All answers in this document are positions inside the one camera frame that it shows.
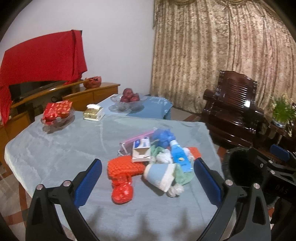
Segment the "red plastic bag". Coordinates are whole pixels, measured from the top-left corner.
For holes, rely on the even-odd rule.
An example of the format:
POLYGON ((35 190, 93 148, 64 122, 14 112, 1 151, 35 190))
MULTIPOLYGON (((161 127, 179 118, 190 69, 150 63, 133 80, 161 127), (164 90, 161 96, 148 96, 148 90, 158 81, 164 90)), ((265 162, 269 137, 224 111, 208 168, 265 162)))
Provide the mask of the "red plastic bag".
POLYGON ((119 174, 112 178, 112 201, 115 204, 125 204, 133 198, 132 177, 129 174, 119 174))

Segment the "orange foam net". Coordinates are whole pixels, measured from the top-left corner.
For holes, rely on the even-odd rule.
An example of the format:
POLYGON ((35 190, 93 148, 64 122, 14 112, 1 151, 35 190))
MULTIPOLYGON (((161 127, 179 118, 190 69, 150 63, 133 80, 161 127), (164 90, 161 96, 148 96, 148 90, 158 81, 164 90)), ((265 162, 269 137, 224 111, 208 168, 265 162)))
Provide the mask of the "orange foam net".
POLYGON ((131 156, 120 156, 107 163, 107 174, 110 179, 123 174, 131 177, 142 175, 144 170, 145 164, 142 162, 132 162, 131 156))
POLYGON ((185 152, 187 158, 191 163, 194 162, 196 159, 202 157, 201 153, 196 147, 183 148, 183 151, 185 152))

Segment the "blue lotion tube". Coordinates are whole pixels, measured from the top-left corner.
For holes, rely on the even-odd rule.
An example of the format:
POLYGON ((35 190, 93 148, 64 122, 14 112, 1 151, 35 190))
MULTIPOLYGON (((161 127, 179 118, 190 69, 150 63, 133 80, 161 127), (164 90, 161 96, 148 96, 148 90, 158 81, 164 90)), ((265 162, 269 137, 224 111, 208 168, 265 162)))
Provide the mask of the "blue lotion tube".
POLYGON ((192 172, 192 165, 185 154, 183 148, 178 144, 176 140, 170 141, 171 156, 174 163, 179 164, 184 173, 192 172))

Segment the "green rubber glove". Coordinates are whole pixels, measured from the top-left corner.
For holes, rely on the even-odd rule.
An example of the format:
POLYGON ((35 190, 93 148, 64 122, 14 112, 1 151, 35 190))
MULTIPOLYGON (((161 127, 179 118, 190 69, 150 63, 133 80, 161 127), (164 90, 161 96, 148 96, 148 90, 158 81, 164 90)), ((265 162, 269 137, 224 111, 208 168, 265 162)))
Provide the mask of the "green rubber glove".
MULTIPOLYGON (((151 146, 151 161, 150 161, 150 163, 152 163, 152 164, 157 163, 156 162, 156 155, 159 152, 161 152, 162 150, 164 150, 164 148, 157 147, 156 145, 151 146)), ((184 173, 182 171, 180 165, 178 165, 175 168, 175 171, 174 171, 175 182, 180 185, 185 185, 185 184, 189 183, 192 180, 193 176, 194 176, 193 172, 184 173)))

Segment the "white tissue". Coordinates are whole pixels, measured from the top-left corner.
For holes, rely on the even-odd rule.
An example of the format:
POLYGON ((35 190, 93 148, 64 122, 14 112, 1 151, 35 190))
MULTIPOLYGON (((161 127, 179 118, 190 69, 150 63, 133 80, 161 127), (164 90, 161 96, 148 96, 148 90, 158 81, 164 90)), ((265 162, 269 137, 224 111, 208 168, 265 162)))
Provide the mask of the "white tissue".
POLYGON ((164 149, 156 155, 156 162, 160 164, 172 164, 173 159, 169 149, 164 149))

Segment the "blue paper cup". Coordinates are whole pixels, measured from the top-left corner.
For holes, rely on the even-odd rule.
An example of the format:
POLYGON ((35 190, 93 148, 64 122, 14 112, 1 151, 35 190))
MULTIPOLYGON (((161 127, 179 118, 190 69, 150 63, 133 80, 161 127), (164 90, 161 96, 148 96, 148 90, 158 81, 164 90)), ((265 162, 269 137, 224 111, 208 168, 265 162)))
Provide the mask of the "blue paper cup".
POLYGON ((143 176, 151 185, 166 193, 175 180, 175 168, 176 164, 148 164, 143 176))

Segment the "white blue medicine box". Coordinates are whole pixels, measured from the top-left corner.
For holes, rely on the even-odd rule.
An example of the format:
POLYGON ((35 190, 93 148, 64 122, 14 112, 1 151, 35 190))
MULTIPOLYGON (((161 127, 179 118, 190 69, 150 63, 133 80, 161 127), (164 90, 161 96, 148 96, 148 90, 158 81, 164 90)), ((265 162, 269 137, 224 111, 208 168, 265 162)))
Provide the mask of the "white blue medicine box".
POLYGON ((144 137, 133 142, 132 162, 149 162, 151 160, 151 142, 144 137))

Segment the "grey blanket table cover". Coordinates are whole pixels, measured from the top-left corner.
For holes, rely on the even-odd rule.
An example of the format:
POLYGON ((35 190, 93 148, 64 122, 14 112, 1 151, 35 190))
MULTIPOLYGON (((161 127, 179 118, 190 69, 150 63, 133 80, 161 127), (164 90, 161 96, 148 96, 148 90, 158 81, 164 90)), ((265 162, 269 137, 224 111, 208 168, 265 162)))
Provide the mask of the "grey blanket table cover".
MULTIPOLYGON (((119 143, 154 128, 171 130, 182 147, 196 147, 209 168, 221 171, 220 159, 204 123, 106 115, 74 121, 46 133, 37 120, 12 139, 4 158, 24 189, 33 195, 38 184, 59 186, 86 170, 94 159, 106 167, 117 157, 119 143)), ((132 179, 133 199, 123 205, 111 200, 112 186, 103 170, 80 212, 100 240, 197 240, 216 206, 197 178, 175 198, 168 197, 140 176, 132 179)))

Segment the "red snack packet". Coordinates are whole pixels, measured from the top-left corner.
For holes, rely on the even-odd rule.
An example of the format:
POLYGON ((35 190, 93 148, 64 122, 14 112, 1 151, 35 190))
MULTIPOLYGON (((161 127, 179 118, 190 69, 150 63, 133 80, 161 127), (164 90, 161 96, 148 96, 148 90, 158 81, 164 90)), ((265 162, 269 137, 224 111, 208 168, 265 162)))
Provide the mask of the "red snack packet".
POLYGON ((56 103, 48 103, 42 120, 45 123, 51 123, 57 118, 67 118, 70 115, 72 108, 72 102, 69 100, 64 100, 56 103))

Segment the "blue plastic glove wad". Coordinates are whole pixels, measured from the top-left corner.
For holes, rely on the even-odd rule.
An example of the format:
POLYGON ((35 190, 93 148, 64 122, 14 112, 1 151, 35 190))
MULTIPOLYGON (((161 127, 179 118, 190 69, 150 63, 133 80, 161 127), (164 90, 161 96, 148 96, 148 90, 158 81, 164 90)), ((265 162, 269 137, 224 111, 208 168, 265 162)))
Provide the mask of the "blue plastic glove wad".
POLYGON ((170 146, 170 142, 176 139, 175 135, 169 130, 156 129, 152 134, 152 142, 157 147, 162 147, 164 149, 170 146))

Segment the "wooden TV cabinet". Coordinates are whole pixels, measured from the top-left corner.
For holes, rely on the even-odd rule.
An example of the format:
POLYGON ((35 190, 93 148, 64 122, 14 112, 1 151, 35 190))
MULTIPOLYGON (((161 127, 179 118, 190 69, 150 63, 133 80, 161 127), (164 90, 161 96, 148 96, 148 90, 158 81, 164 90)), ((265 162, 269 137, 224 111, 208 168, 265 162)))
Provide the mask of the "wooden TV cabinet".
POLYGON ((10 120, 6 125, 1 125, 1 165, 5 169, 7 169, 4 160, 6 144, 34 122, 35 117, 43 113, 49 102, 69 100, 73 102, 72 107, 76 111, 85 111, 88 104, 99 103, 112 94, 117 94, 120 86, 118 83, 102 82, 99 87, 86 89, 82 83, 83 81, 79 81, 67 86, 52 86, 17 103, 12 103, 10 120))

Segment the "blue tablecloth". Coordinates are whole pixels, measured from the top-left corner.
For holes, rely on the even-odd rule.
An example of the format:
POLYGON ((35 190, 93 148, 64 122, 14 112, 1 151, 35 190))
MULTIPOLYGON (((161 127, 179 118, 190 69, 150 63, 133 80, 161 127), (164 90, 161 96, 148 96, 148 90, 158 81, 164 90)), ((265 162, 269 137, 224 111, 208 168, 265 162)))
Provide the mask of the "blue tablecloth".
POLYGON ((147 96, 147 99, 143 102, 143 105, 136 110, 119 110, 115 103, 111 100, 111 97, 98 103, 99 106, 104 108, 104 112, 107 115, 122 115, 133 116, 137 118, 157 118, 161 120, 171 120, 171 108, 172 104, 166 98, 147 96))

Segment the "glass fruit bowl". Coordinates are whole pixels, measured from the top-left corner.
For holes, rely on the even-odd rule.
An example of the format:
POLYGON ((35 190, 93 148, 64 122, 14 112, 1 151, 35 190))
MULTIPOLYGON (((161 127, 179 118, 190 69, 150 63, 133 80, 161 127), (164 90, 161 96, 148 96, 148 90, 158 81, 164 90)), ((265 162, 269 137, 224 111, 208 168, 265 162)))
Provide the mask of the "glass fruit bowl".
POLYGON ((121 102, 122 94, 114 94, 110 97, 112 105, 108 108, 110 111, 116 113, 128 112, 128 111, 141 111, 144 108, 144 102, 148 96, 139 94, 139 100, 134 102, 121 102))

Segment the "beige patterned curtain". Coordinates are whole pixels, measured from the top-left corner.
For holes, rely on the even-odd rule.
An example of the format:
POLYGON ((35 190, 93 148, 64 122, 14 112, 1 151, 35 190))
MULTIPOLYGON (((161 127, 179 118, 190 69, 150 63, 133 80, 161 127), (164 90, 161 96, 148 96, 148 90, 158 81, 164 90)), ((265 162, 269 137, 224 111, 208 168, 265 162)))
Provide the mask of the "beige patterned curtain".
POLYGON ((200 113, 220 70, 257 82, 259 108, 295 99, 295 40, 264 1, 155 1, 151 95, 200 113))

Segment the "red cloth cover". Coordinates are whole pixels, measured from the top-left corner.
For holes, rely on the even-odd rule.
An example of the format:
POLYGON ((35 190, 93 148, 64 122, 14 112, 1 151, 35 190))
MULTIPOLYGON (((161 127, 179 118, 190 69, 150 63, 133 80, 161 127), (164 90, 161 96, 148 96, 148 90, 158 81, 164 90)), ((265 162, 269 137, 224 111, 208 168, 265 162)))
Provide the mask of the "red cloth cover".
POLYGON ((6 124, 11 109, 11 85, 25 82, 77 82, 87 66, 82 32, 70 30, 39 36, 17 44, 1 62, 1 120, 6 124))

